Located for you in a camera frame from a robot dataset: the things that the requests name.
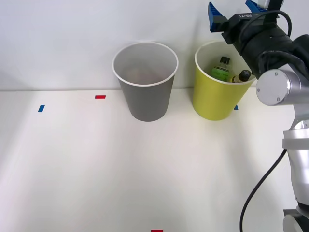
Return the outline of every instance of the cup rim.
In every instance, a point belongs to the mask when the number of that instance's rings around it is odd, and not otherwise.
[[[171,51],[172,54],[175,56],[175,58],[176,58],[176,68],[175,68],[174,72],[173,72],[168,78],[165,78],[164,80],[159,81],[159,82],[156,82],[156,83],[141,85],[141,84],[135,84],[135,83],[126,81],[126,80],[124,80],[123,78],[121,78],[121,77],[117,74],[117,72],[115,71],[115,67],[114,67],[114,63],[115,63],[116,57],[117,57],[122,51],[124,51],[125,49],[127,49],[128,47],[131,47],[131,46],[134,46],[134,45],[137,45],[137,44],[143,44],[143,43],[144,43],[144,44],[156,44],[156,45],[160,45],[160,46],[162,46],[162,47],[165,47],[165,48],[167,48],[169,51]],[[123,47],[122,49],[120,49],[120,51],[118,51],[117,54],[116,54],[116,55],[114,56],[114,58],[112,59],[112,71],[113,71],[114,74],[117,76],[117,78],[118,78],[119,80],[121,80],[122,82],[127,83],[128,85],[137,86],[137,87],[151,87],[151,86],[157,86],[157,85],[159,85],[159,84],[162,84],[162,83],[168,81],[169,79],[171,79],[171,78],[175,75],[176,71],[178,70],[178,66],[179,66],[179,61],[178,61],[178,57],[177,57],[176,53],[175,53],[170,47],[168,47],[168,46],[166,46],[166,45],[164,45],[164,44],[157,43],[157,42],[137,42],[137,43],[129,44],[129,45]]]
[[[212,40],[212,41],[208,41],[207,43],[203,44],[201,47],[198,48],[198,50],[195,52],[195,56],[194,56],[194,60],[195,60],[195,65],[197,66],[197,68],[205,75],[207,76],[209,79],[213,80],[213,81],[216,81],[216,82],[219,82],[221,84],[225,84],[225,85],[232,85],[232,86],[242,86],[242,85],[247,85],[249,83],[252,83],[253,81],[255,81],[256,78],[253,78],[252,80],[250,81],[246,81],[246,82],[241,82],[241,83],[232,83],[232,82],[225,82],[225,81],[220,81],[216,78],[213,78],[212,76],[210,76],[209,74],[207,74],[206,72],[204,72],[201,67],[199,66],[198,62],[197,62],[197,55],[198,53],[200,52],[200,50],[207,46],[207,45],[210,45],[210,44],[213,44],[213,43],[225,43],[224,41],[220,41],[220,40]]]

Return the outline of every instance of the gray cup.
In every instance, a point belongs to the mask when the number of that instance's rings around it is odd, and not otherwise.
[[[175,52],[160,43],[135,43],[117,53],[112,69],[136,119],[151,122],[166,113],[177,68]]]

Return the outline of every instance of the black cable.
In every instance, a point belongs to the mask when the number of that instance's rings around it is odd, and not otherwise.
[[[241,31],[240,31],[240,33],[239,33],[239,36],[238,36],[239,42],[241,43],[241,38],[242,38],[242,36],[243,36],[245,30],[248,28],[248,26],[250,26],[250,25],[251,25],[253,22],[255,22],[257,19],[259,19],[259,18],[261,18],[261,17],[263,17],[263,16],[265,16],[265,15],[269,15],[269,14],[278,14],[278,15],[282,15],[282,16],[286,19],[286,21],[287,21],[287,23],[288,23],[288,34],[287,34],[287,35],[290,37],[291,34],[292,34],[292,21],[291,21],[290,17],[288,16],[288,14],[287,14],[286,12],[279,11],[279,10],[274,10],[274,11],[265,11],[265,12],[261,13],[259,16],[250,19],[249,22],[246,23],[246,25],[241,29]]]
[[[252,192],[250,193],[248,199],[246,200],[245,205],[242,208],[241,214],[240,214],[240,221],[239,221],[239,229],[240,232],[242,231],[242,222],[243,222],[243,217],[245,215],[245,211],[247,209],[247,206],[251,200],[251,198],[253,197],[253,195],[255,194],[255,192],[259,189],[259,187],[261,186],[261,184],[264,182],[264,180],[269,176],[269,174],[275,169],[275,167],[280,163],[280,161],[282,160],[282,158],[284,157],[286,153],[286,150],[283,150],[281,155],[279,156],[279,158],[276,160],[276,162],[271,166],[271,168],[265,173],[265,175],[262,177],[262,179],[259,181],[259,183],[257,183],[257,185],[254,187],[254,189],[252,190]]]

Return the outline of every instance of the green bottle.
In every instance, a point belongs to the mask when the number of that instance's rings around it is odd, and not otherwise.
[[[221,57],[218,66],[215,66],[211,71],[211,76],[220,81],[228,81],[230,58]]]

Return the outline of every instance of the blue tape marker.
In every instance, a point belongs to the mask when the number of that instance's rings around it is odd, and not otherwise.
[[[45,105],[40,105],[40,107],[39,107],[39,113],[42,113],[43,112],[43,110],[44,110],[44,107],[45,107]]]

